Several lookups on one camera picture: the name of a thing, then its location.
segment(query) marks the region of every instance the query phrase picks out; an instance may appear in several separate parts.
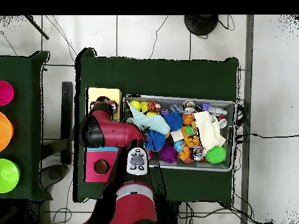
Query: pink box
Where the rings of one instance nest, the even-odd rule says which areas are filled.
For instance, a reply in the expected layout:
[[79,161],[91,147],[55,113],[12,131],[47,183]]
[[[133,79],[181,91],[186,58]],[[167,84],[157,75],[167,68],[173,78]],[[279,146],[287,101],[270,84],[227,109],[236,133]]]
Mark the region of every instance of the pink box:
[[[107,182],[112,167],[117,158],[118,151],[87,151],[86,153],[86,177],[85,182]],[[98,160],[105,160],[109,164],[109,170],[105,174],[95,172],[94,164]]]

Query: dark green table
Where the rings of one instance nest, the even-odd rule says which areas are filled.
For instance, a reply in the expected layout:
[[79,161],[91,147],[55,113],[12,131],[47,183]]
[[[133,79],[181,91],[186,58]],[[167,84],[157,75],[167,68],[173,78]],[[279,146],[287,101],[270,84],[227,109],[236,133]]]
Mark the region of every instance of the dark green table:
[[13,124],[10,144],[0,152],[0,158],[15,162],[20,168],[20,180],[0,199],[50,200],[39,183],[41,161],[41,66],[48,58],[47,51],[38,51],[30,57],[0,56],[0,80],[9,82],[15,98],[0,106]]
[[[115,88],[122,94],[236,101],[238,60],[140,60],[95,57],[83,49],[76,58],[75,122],[85,115],[86,87]],[[101,198],[102,183],[84,183],[84,149],[74,139],[74,200]],[[221,201],[231,206],[232,170],[229,172],[162,169],[170,201]],[[158,169],[152,183],[161,186]]]

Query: gray plastic bin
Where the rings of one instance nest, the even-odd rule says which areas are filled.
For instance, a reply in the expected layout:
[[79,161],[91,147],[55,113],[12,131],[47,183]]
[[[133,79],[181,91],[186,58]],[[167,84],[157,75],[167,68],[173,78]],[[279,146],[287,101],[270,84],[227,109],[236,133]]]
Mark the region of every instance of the gray plastic bin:
[[[175,97],[162,97],[162,96],[145,96],[131,97],[126,95],[123,97],[123,111],[128,112],[128,105],[126,100],[131,102],[132,100],[138,100],[139,102],[145,102],[147,100],[155,100],[161,105],[161,109],[170,109],[171,104],[182,104],[185,98],[175,98]],[[184,164],[181,160],[169,164],[167,162],[159,161],[161,167],[166,169],[183,169],[183,170],[204,170],[204,171],[215,171],[215,172],[228,172],[232,169],[233,158],[234,158],[234,148],[235,148],[235,123],[237,119],[237,107],[233,101],[221,101],[221,100],[199,100],[192,99],[198,106],[202,102],[208,102],[211,106],[221,107],[227,110],[227,126],[221,129],[221,135],[227,140],[222,146],[227,152],[226,160],[219,164],[211,164],[208,162],[193,162],[192,164]],[[157,155],[149,161],[149,166],[157,166],[158,159]]]

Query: pink bowl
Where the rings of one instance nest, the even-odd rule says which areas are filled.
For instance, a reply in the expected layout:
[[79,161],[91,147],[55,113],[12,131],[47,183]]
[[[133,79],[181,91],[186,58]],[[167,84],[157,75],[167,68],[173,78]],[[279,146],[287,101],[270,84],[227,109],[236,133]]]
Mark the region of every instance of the pink bowl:
[[8,82],[0,80],[0,106],[4,106],[12,101],[15,92]]

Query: orange bowl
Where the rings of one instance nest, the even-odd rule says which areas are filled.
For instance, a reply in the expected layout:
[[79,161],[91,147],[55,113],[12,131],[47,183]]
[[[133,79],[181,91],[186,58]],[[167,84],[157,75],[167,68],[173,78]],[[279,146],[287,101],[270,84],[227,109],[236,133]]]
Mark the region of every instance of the orange bowl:
[[12,123],[3,113],[0,113],[0,151],[4,150],[11,141],[13,134]]

